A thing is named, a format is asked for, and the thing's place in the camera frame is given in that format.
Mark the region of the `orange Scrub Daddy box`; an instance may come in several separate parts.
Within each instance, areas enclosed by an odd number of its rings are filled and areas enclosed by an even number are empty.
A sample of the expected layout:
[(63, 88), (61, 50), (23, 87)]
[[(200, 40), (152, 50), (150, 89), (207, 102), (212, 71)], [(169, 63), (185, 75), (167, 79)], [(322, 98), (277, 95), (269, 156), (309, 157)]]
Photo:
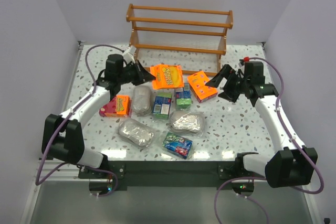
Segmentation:
[(154, 90), (184, 87), (182, 68), (179, 65), (151, 66), (150, 74), (155, 76), (155, 80), (152, 81)]

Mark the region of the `orange Scrub Mommy box back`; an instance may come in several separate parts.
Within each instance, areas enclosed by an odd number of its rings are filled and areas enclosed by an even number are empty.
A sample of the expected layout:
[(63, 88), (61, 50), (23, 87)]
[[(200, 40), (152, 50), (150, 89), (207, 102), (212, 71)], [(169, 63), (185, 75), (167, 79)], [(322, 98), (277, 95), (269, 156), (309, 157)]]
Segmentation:
[(187, 77), (187, 81), (199, 103), (205, 102), (217, 96), (217, 89), (206, 86), (209, 82), (204, 71), (199, 71)]

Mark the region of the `orange pink Scrub Mommy box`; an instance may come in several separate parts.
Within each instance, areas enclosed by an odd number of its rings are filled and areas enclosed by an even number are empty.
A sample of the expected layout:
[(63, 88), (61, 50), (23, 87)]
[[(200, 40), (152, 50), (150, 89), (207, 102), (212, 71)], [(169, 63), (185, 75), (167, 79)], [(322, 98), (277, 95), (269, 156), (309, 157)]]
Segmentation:
[(101, 117), (126, 117), (130, 115), (131, 99), (128, 95), (116, 95), (110, 102), (100, 108)]

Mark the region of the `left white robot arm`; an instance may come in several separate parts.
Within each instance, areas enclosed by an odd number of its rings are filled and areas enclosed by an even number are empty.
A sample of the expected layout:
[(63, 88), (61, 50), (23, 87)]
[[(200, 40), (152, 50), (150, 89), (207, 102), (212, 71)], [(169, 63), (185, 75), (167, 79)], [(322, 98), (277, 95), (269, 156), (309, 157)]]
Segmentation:
[(120, 92), (123, 84), (138, 86), (154, 80), (155, 76), (137, 60), (127, 62), (120, 54), (109, 55), (105, 69), (94, 78), (88, 93), (67, 111), (60, 115), (50, 114), (45, 119), (41, 146), (43, 156), (36, 184), (44, 181), (40, 175), (47, 157), (108, 173), (107, 156), (85, 146), (82, 130), (94, 114)]

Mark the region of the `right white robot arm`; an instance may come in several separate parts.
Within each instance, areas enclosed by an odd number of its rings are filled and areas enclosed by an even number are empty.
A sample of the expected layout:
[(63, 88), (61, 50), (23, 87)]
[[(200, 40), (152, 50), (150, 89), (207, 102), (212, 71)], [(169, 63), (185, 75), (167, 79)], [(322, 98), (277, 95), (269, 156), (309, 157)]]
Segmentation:
[(271, 159), (256, 152), (238, 153), (235, 169), (263, 176), (272, 188), (303, 186), (311, 182), (317, 151), (296, 134), (280, 103), (281, 91), (274, 84), (266, 83), (264, 64), (260, 60), (240, 60), (240, 69), (225, 64), (207, 82), (208, 87), (217, 88), (225, 79), (219, 97), (235, 103), (243, 94), (259, 113), (274, 147)]

